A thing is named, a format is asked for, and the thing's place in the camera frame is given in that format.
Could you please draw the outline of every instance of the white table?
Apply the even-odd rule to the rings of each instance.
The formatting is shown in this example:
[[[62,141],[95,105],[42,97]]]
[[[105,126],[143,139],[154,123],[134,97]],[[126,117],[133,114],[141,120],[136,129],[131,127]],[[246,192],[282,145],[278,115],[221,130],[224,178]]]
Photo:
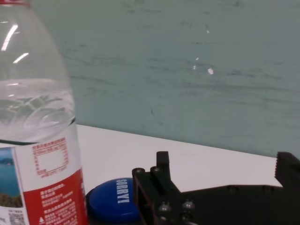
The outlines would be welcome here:
[[[274,178],[276,159],[78,125],[86,192],[132,169],[149,171],[156,152],[169,151],[171,178],[180,191],[229,184],[281,186]]]

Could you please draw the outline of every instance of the bottle label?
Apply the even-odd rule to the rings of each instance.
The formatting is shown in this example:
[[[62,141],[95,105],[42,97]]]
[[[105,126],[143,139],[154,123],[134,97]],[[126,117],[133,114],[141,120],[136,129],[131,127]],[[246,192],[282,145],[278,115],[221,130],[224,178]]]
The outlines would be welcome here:
[[[28,0],[0,0],[0,4],[28,5]]]
[[[45,143],[0,143],[0,225],[88,225],[74,123]]]

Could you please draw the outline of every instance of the teal wall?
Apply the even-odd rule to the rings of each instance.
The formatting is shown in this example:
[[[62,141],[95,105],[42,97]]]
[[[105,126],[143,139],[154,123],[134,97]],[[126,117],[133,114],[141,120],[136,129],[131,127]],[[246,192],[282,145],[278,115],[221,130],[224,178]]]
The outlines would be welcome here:
[[[298,0],[34,0],[33,7],[66,61],[78,123],[300,157]]]

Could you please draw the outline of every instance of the black metal bracket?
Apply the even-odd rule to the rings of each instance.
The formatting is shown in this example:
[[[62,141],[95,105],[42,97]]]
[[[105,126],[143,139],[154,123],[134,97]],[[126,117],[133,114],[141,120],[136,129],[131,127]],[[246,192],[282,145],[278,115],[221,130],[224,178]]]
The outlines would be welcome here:
[[[300,224],[300,161],[287,152],[278,153],[275,171],[283,187],[229,185],[180,192],[171,181],[166,151],[157,153],[150,172],[136,168],[132,175],[145,225]]]

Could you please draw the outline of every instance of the bottle neck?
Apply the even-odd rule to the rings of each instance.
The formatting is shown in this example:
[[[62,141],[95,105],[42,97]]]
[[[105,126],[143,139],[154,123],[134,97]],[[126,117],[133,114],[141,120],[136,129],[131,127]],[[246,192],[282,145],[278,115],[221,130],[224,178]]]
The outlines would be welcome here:
[[[29,0],[0,0],[0,5],[26,5],[29,6]]]

